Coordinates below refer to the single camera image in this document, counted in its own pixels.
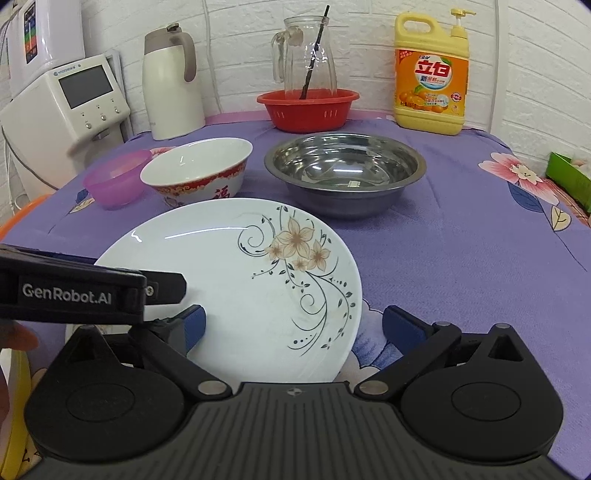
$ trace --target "brown flower print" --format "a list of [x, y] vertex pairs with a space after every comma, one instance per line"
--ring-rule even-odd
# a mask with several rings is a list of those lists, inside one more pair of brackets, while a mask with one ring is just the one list
[[276, 238], [273, 239], [271, 245], [265, 248], [265, 252], [269, 254], [269, 260], [274, 262], [278, 258], [283, 260], [285, 256], [283, 255], [283, 245], [281, 245]]
[[329, 255], [330, 250], [322, 248], [322, 245], [320, 245], [318, 240], [314, 240], [312, 252], [310, 253], [310, 261], [308, 262], [308, 269], [312, 270], [313, 268], [318, 267], [322, 271], [325, 271], [326, 259], [329, 257]]
[[308, 260], [302, 257], [298, 257], [295, 261], [292, 262], [292, 265], [296, 270], [301, 272], [305, 272], [308, 268]]
[[300, 224], [293, 217], [287, 222], [287, 231], [282, 231], [275, 237], [283, 247], [283, 257], [293, 257], [296, 252], [303, 258], [310, 258], [310, 246], [314, 229], [309, 227], [300, 228]]

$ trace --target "black gripper base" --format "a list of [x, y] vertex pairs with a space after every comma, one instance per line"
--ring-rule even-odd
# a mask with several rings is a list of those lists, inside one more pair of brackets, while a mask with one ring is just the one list
[[345, 384], [245, 384], [199, 404], [153, 452], [111, 465], [42, 460], [25, 480], [567, 480], [544, 457], [479, 466], [432, 452], [387, 403]]

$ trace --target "pink flower print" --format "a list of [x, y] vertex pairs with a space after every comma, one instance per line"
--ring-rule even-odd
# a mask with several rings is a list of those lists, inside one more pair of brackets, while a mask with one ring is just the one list
[[541, 198], [552, 205], [558, 205], [558, 198], [552, 187], [535, 172], [523, 165], [521, 160], [513, 155], [491, 153], [494, 161], [485, 160], [478, 166], [497, 177], [518, 185], [526, 192]]

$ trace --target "purple tablecloth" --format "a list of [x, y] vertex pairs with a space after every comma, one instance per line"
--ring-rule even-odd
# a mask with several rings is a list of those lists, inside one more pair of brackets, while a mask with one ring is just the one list
[[[364, 298], [382, 310], [396, 304], [426, 322], [448, 320], [466, 332], [512, 324], [537, 357], [564, 404], [564, 423], [551, 456], [577, 476], [591, 471], [591, 230], [567, 210], [507, 181], [527, 184], [519, 169], [479, 167], [491, 153], [510, 153], [477, 130], [456, 137], [399, 128], [388, 120], [349, 121], [348, 131], [400, 140], [427, 160], [427, 174], [387, 213], [368, 220], [327, 220], [347, 243], [361, 272]], [[108, 158], [142, 148], [210, 137], [242, 137], [254, 145], [241, 195], [290, 203], [285, 186], [268, 174], [263, 157], [290, 137], [270, 122], [211, 125], [186, 137], [155, 142], [141, 136]], [[154, 192], [121, 210], [97, 204], [69, 213], [82, 178], [70, 182], [5, 238], [5, 243], [98, 257], [120, 236], [167, 210]], [[62, 341], [55, 326], [35, 326], [47, 352]]]

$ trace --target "screw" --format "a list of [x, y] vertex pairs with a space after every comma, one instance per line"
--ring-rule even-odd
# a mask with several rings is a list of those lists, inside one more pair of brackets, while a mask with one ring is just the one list
[[206, 380], [197, 386], [203, 395], [221, 395], [227, 389], [227, 385], [219, 380]]
[[380, 380], [367, 380], [359, 386], [359, 389], [366, 395], [383, 395], [388, 391], [388, 384]]

